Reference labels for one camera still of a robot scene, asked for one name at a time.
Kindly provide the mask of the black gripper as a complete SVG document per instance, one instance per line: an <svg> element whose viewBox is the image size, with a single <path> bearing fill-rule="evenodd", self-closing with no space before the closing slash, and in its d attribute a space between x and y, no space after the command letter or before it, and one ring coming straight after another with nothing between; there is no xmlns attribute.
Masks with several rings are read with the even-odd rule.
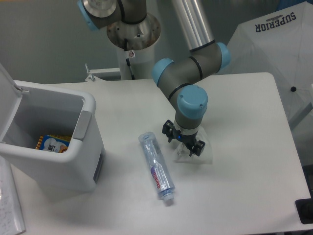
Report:
<svg viewBox="0 0 313 235"><path fill-rule="evenodd" d="M166 135L168 142L171 142L174 138L184 143L190 151L190 157L192 155L199 157L205 147L205 142L196 139L198 130L199 126L194 129L186 129L181 127L177 122L173 124L170 120L167 120L162 127L162 133Z"/></svg>

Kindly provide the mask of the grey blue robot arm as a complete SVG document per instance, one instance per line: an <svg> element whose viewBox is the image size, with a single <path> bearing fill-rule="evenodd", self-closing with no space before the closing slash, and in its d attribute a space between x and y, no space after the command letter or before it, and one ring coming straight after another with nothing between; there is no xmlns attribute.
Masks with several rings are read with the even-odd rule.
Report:
<svg viewBox="0 0 313 235"><path fill-rule="evenodd" d="M169 140L183 143L199 156L205 142L197 134L207 109L208 96L197 86L200 80L219 72L230 62L230 53L213 37L199 0L172 2L187 41L190 56L176 63L169 58L155 61L154 46L161 27L147 12L144 0L80 0L79 10L91 30L106 28L116 47L123 80L151 78L176 111L162 132Z"/></svg>

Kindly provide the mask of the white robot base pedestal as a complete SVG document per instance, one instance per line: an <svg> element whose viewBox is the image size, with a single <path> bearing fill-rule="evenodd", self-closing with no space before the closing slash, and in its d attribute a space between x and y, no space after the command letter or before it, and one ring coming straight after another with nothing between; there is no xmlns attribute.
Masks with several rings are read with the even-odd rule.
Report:
<svg viewBox="0 0 313 235"><path fill-rule="evenodd" d="M118 21L107 26L108 39L116 46L122 80L152 78L160 33L160 23L150 13L138 24Z"/></svg>

